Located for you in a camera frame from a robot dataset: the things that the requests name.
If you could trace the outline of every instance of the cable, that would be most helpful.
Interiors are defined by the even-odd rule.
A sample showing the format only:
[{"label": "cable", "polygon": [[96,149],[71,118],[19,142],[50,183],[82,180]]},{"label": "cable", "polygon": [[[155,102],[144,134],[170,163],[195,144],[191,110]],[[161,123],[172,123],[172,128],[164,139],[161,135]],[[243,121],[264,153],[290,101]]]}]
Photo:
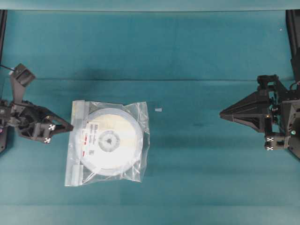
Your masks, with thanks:
[{"label": "cable", "polygon": [[9,70],[11,70],[11,71],[14,71],[14,69],[12,69],[12,68],[9,68],[9,67],[6,67],[6,66],[4,66],[4,65],[1,65],[1,64],[0,64],[0,67],[3,67],[3,68],[5,68],[5,69],[9,69]]},{"label": "cable", "polygon": [[297,82],[291,84],[290,90],[293,90],[293,86],[294,86],[296,83],[297,83]]},{"label": "cable", "polygon": [[293,86],[294,86],[295,84],[296,84],[296,85],[300,85],[300,81],[295,82],[295,83],[292,83],[291,86],[290,86],[290,90],[293,90]]}]

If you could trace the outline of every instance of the clear plastic bag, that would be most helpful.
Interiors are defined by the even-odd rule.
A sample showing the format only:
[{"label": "clear plastic bag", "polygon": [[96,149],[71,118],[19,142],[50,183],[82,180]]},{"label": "clear plastic bag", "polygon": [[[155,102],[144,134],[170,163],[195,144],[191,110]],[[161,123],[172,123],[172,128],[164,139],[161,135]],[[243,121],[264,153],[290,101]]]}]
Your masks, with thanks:
[{"label": "clear plastic bag", "polygon": [[73,101],[65,186],[104,180],[141,182],[150,130],[146,102]]}]

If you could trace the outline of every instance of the small white object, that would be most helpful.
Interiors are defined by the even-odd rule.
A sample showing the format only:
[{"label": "small white object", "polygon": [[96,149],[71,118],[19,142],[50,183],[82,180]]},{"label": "small white object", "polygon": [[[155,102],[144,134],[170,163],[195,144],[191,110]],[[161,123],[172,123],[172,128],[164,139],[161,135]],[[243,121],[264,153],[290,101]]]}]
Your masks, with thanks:
[{"label": "small white object", "polygon": [[56,127],[56,125],[54,125],[54,124],[49,124],[49,130],[55,130],[55,127]]},{"label": "small white object", "polygon": [[44,143],[49,144],[51,141],[50,137],[45,137]]}]

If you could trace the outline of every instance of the white spool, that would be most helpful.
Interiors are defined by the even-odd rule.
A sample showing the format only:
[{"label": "white spool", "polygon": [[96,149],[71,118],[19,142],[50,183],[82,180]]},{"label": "white spool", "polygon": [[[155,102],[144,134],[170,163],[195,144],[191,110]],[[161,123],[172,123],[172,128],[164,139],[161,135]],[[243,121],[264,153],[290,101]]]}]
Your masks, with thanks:
[{"label": "white spool", "polygon": [[115,176],[129,170],[142,154],[143,132],[121,109],[97,110],[82,132],[81,163],[93,173]]}]

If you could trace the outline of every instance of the teal fabric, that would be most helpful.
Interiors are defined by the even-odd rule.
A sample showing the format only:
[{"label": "teal fabric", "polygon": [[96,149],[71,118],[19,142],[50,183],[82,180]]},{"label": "teal fabric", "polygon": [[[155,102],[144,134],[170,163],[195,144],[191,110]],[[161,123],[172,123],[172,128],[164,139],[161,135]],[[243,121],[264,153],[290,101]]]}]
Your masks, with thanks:
[{"label": "teal fabric", "polygon": [[1,9],[59,11],[250,11],[300,8],[298,0],[1,0]]},{"label": "teal fabric", "polygon": [[43,145],[11,132],[0,157],[1,222],[299,224],[299,161],[218,116],[256,89],[258,75],[291,80],[289,59],[284,11],[10,11],[2,62],[37,76],[25,99],[67,119],[75,99],[147,101],[151,145],[142,183],[64,187],[68,134]]}]

